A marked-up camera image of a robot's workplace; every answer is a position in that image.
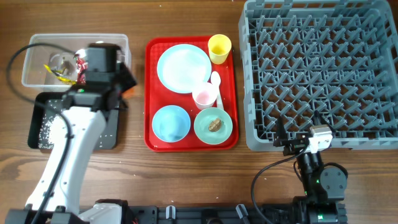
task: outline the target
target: green plate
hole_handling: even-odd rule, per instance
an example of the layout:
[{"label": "green plate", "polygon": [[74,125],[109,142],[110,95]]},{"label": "green plate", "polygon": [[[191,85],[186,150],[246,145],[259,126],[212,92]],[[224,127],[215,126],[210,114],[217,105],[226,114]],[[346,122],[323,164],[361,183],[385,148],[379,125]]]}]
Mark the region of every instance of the green plate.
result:
[{"label": "green plate", "polygon": [[[219,118],[222,122],[220,130],[209,131],[209,124]],[[225,142],[232,133],[232,120],[227,112],[218,108],[207,108],[201,111],[195,118],[193,124],[195,134],[207,144],[221,144]]]}]

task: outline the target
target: gray plastic crate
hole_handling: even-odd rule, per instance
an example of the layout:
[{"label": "gray plastic crate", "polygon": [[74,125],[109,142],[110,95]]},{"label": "gray plastic crate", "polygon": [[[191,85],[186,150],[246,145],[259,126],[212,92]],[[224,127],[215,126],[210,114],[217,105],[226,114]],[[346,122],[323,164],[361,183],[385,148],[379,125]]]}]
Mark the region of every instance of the gray plastic crate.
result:
[{"label": "gray plastic crate", "polygon": [[281,115],[289,138],[318,110],[332,147],[398,149],[398,36],[385,0],[245,3],[239,20],[246,142],[272,146]]}]

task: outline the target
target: spoon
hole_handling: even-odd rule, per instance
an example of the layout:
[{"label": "spoon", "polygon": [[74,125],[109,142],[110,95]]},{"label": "spoon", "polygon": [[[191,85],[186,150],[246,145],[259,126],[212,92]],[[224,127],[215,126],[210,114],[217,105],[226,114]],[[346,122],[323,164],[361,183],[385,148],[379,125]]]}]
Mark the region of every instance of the spoon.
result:
[{"label": "spoon", "polygon": [[223,101],[221,100],[221,93],[220,93],[220,84],[221,84],[221,77],[218,72],[214,71],[211,73],[210,77],[211,84],[217,87],[218,94],[217,94],[217,108],[224,110]]}]

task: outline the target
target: black container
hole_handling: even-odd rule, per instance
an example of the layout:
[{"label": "black container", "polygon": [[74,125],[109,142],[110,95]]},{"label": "black container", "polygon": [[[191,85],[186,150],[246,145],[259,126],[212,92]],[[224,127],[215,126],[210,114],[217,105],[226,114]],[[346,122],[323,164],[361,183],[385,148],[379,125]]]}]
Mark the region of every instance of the black container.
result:
[{"label": "black container", "polygon": [[[36,96],[35,101],[43,104],[48,104],[50,101],[58,101],[59,105],[62,103],[63,93],[59,92],[43,92]],[[32,121],[30,122],[29,135],[27,138],[27,145],[32,149],[50,149],[51,146],[44,146],[43,139],[39,138],[43,134],[40,130],[44,125],[46,119],[55,116],[54,112],[45,110],[37,105],[33,108]],[[104,132],[98,139],[94,150],[98,149],[112,149],[116,146],[118,139],[118,126],[119,126],[119,110],[112,110],[109,114],[108,123]]]}]

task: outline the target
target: wooden table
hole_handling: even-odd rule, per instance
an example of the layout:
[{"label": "wooden table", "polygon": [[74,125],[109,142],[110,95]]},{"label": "wooden table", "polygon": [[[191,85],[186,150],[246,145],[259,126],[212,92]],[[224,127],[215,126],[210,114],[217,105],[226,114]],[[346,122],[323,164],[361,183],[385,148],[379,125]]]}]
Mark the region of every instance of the wooden table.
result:
[{"label": "wooden table", "polygon": [[[132,72],[139,85],[128,100],[131,109],[121,118],[119,145],[95,152],[88,164],[81,205],[99,198],[122,198],[131,205],[198,206],[251,204],[250,184],[267,164],[283,158],[281,152],[254,153],[246,146],[243,115],[243,70],[239,58],[238,20],[241,1],[155,1],[120,3],[9,4],[0,0],[0,223],[10,208],[23,208],[49,157],[27,146],[33,106],[17,99],[6,86],[4,70],[10,56],[39,33],[120,33],[129,37]],[[143,141],[144,54],[155,37],[229,36],[238,92],[240,138],[228,151],[156,154]],[[13,82],[27,96],[21,71],[25,55],[14,64]],[[398,151],[330,149],[325,162],[337,162],[349,171],[346,208],[350,223],[398,222]],[[302,184],[288,162],[267,171],[256,185],[257,201],[287,203],[303,195]]]}]

